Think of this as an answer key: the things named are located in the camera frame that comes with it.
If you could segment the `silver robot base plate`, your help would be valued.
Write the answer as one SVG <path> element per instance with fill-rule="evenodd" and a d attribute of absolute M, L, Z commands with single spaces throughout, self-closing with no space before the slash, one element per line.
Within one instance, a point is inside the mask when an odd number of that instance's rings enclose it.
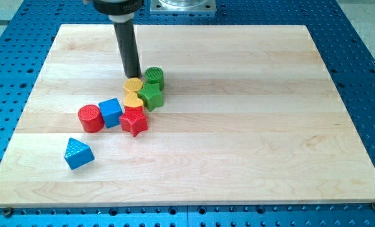
<path fill-rule="evenodd" d="M 150 0 L 151 12 L 215 12 L 216 0 Z"/>

